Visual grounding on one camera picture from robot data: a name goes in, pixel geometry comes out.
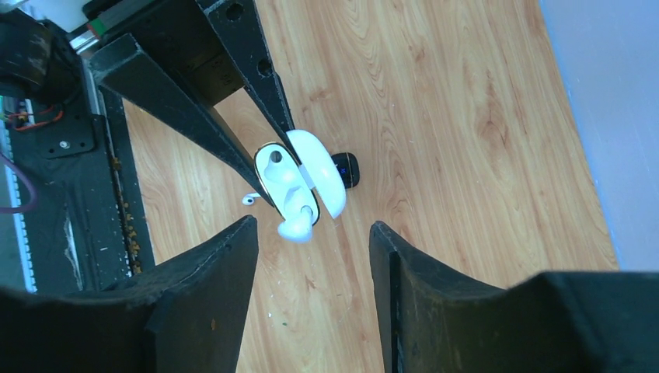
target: gray wall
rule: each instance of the gray wall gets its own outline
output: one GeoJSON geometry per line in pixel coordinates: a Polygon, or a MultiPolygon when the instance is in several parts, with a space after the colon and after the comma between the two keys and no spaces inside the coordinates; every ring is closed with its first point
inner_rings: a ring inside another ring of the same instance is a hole
{"type": "Polygon", "coordinates": [[[659,270],[659,1],[540,5],[620,267],[659,270]]]}

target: red wire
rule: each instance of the red wire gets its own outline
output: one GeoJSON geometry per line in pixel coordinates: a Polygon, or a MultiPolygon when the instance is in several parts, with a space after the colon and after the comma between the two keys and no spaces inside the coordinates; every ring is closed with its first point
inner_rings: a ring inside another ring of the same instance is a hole
{"type": "Polygon", "coordinates": [[[38,122],[38,123],[35,123],[35,124],[31,125],[31,126],[26,126],[26,127],[16,128],[16,130],[17,130],[17,131],[33,130],[34,128],[42,127],[42,126],[45,126],[46,124],[50,124],[50,123],[53,123],[53,122],[57,122],[57,121],[60,120],[63,116],[64,116],[64,111],[63,111],[63,110],[60,110],[60,112],[58,113],[58,115],[56,115],[55,118],[53,118],[53,119],[51,119],[51,120],[45,120],[45,121],[43,121],[43,122],[38,122]]]}
{"type": "Polygon", "coordinates": [[[54,108],[55,108],[55,105],[50,105],[47,109],[45,109],[45,110],[41,110],[41,111],[40,111],[39,113],[37,113],[37,114],[30,114],[30,113],[16,113],[16,114],[9,114],[7,117],[8,117],[8,118],[11,118],[11,117],[21,117],[21,116],[28,116],[28,115],[31,115],[31,116],[34,116],[34,115],[41,115],[41,114],[46,114],[46,113],[51,112],[54,108]]]}

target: black bracket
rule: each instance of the black bracket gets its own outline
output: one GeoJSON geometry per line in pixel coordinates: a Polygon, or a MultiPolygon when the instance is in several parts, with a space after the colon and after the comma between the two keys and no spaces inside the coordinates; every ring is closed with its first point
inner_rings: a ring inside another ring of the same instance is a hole
{"type": "Polygon", "coordinates": [[[273,68],[254,1],[197,0],[197,4],[242,77],[245,90],[295,155],[286,136],[286,131],[295,129],[291,109],[281,79],[273,68]]]}
{"type": "Polygon", "coordinates": [[[385,372],[659,371],[659,276],[545,272],[502,290],[411,246],[369,242],[385,372]]]}
{"type": "Polygon", "coordinates": [[[46,159],[89,152],[96,147],[94,126],[103,126],[104,118],[86,113],[67,112],[56,125],[37,131],[37,145],[46,159]]]}
{"type": "Polygon", "coordinates": [[[144,108],[235,169],[259,194],[251,155],[212,105],[156,63],[130,35],[118,37],[91,60],[94,79],[144,108]]]}

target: screw hole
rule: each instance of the screw hole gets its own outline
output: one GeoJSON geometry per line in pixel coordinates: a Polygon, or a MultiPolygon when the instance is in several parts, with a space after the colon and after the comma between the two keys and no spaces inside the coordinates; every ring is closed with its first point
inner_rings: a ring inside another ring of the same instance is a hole
{"type": "Polygon", "coordinates": [[[270,60],[267,58],[262,59],[259,61],[259,64],[256,66],[256,68],[259,70],[259,74],[263,76],[264,78],[269,77],[272,75],[272,63],[270,63],[270,60]]]}
{"type": "Polygon", "coordinates": [[[226,12],[227,19],[232,22],[239,20],[240,17],[242,16],[242,11],[243,11],[242,5],[238,4],[237,2],[231,4],[227,8],[227,12],[226,12]]]}
{"type": "Polygon", "coordinates": [[[282,156],[279,151],[275,150],[274,152],[270,153],[270,161],[272,161],[273,163],[279,163],[281,162],[281,159],[282,156]]]}

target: wooden floor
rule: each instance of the wooden floor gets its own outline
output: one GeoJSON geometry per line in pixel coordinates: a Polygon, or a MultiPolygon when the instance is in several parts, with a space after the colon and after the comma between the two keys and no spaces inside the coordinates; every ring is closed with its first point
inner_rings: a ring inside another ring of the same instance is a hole
{"type": "MultiPolygon", "coordinates": [[[[245,214],[260,258],[239,371],[382,371],[368,230],[390,224],[499,286],[617,267],[537,0],[259,0],[298,128],[362,181],[307,245],[277,236],[229,167],[127,105],[158,261],[245,214]]],[[[218,105],[250,151],[275,140],[249,97],[218,105]]]]}

